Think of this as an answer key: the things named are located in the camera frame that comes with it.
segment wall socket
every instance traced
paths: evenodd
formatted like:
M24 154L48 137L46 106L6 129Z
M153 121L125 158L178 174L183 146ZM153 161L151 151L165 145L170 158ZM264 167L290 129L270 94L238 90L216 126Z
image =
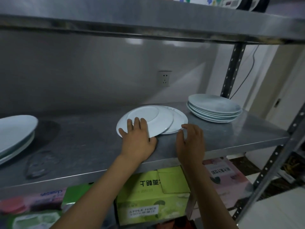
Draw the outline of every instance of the wall socket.
M158 85L161 87L170 86L170 74L172 71L158 71Z

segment hand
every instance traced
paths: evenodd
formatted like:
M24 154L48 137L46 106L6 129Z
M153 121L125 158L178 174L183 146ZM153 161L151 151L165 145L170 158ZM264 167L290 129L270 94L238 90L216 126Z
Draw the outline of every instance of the hand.
M176 150L178 160L184 165L202 165L205 153L203 131L197 125L184 124L182 128L187 129L188 137L184 140L183 131L179 130L176 138Z
M123 138L123 146L121 155L132 162L141 164L145 161L155 150L157 138L148 138L147 122L138 117L135 118L134 126L132 120L127 120L127 133L119 128L119 133Z

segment apple juice box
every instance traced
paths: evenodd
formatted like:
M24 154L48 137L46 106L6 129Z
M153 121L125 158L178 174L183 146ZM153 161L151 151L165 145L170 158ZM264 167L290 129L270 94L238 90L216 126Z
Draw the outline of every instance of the apple juice box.
M180 166L132 175L116 198L120 225L185 215L190 189Z

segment gray shelf surface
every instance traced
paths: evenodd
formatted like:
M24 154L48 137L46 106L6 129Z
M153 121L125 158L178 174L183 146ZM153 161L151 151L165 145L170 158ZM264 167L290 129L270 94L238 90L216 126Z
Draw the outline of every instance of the gray shelf surface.
M167 0L0 0L0 26L127 38L305 42L305 20Z
M194 116L185 102L166 103L186 114L189 123L204 130L205 159L284 144L286 131L247 111L233 122L211 123ZM118 120L138 106L120 106L97 113L39 117L32 144L0 166L0 198L52 191L96 181L120 154L122 139L116 133ZM176 134L159 135L154 153L136 172L179 165ZM42 177L31 178L28 174Z

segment white tile floor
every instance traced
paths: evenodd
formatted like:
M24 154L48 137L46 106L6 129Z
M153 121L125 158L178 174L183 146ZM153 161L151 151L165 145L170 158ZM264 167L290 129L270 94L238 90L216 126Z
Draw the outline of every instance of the white tile floor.
M258 201L239 222L240 229L305 228L305 189L299 187Z

